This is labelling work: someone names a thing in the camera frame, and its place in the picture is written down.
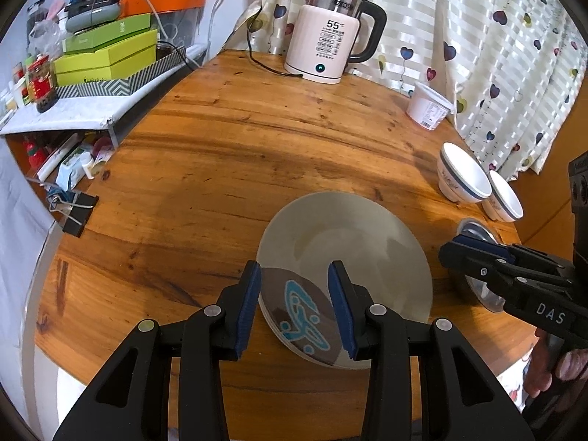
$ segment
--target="blue rim stripe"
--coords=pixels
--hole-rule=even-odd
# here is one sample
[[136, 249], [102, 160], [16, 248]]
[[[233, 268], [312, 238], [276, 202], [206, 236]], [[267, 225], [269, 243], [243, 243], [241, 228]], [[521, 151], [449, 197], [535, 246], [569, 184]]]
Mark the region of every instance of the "blue rim stripe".
[[494, 192], [494, 186], [492, 186], [492, 193], [494, 194], [494, 196], [496, 197], [496, 200], [498, 201], [500, 207], [502, 207], [504, 209], [504, 211], [510, 216], [511, 219], [515, 219], [516, 221], [518, 221], [518, 217], [516, 215], [514, 215], [510, 209], [508, 207], [506, 207], [505, 202], [501, 199], [501, 197], [498, 195], [498, 192]]
[[470, 194], [472, 197], [474, 197], [476, 200], [479, 200], [480, 202], [486, 198], [486, 197], [480, 197], [478, 194], [476, 194], [474, 191], [472, 191], [472, 189], [470, 189], [467, 185], [465, 185], [465, 183], [460, 179], [460, 177], [457, 174], [455, 174], [455, 171], [449, 165], [449, 162], [447, 162], [445, 157], [443, 157], [443, 152], [440, 153], [440, 156], [441, 156], [441, 160], [442, 160], [445, 168], [449, 171], [449, 173], [453, 176], [453, 178], [457, 181], [457, 183], [462, 187], [462, 189], [464, 191], [466, 191], [468, 194]]

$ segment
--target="kettle base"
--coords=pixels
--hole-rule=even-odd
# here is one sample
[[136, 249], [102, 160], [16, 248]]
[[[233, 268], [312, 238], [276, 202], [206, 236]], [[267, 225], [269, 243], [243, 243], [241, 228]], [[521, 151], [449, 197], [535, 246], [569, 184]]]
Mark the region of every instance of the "kettle base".
[[308, 79], [309, 81], [314, 81], [316, 83], [323, 83], [325, 85], [336, 85], [337, 83], [341, 82], [340, 77], [325, 78], [324, 76], [317, 75], [316, 73], [307, 73], [305, 71], [296, 69], [293, 66], [290, 66], [287, 62], [284, 63], [284, 69], [292, 75], [302, 75], [302, 79]]

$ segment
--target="screw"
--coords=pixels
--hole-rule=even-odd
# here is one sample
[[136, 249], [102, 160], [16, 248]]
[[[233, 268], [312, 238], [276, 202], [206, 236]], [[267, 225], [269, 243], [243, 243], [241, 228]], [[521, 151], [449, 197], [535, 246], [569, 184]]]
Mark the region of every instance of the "screw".
[[369, 311], [373, 315], [384, 315], [386, 313], [386, 307], [380, 305], [379, 303], [374, 303], [370, 306]]
[[451, 324], [451, 322], [448, 319], [445, 319], [445, 318], [440, 318], [439, 320], [437, 320], [435, 322], [435, 325], [437, 325], [437, 328], [439, 330], [443, 330], [443, 331], [449, 331], [453, 327], [453, 325]]
[[146, 332], [151, 331], [155, 327], [155, 322], [153, 320], [143, 320], [139, 324], [139, 331]]
[[221, 313], [221, 307], [218, 305], [209, 305], [208, 307], [204, 308], [204, 315], [207, 317], [216, 317]]

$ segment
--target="plastic bag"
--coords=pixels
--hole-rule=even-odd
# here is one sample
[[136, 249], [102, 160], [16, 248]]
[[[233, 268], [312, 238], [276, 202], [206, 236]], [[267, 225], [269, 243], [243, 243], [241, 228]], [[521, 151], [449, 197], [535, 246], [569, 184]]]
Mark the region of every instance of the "plastic bag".
[[62, 41], [66, 36], [55, 21], [37, 21], [29, 33], [29, 54], [48, 54], [49, 60], [56, 60], [64, 54]]

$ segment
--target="electric kettle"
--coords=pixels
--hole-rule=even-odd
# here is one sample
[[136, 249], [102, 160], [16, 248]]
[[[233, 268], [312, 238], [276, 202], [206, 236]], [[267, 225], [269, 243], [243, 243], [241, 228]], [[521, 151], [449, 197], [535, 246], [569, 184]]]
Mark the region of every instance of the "electric kettle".
[[[305, 0], [298, 13], [284, 68], [318, 83], [341, 81], [347, 63], [363, 63], [376, 52], [386, 12], [367, 0]], [[351, 54], [363, 14], [374, 20], [363, 51]]]

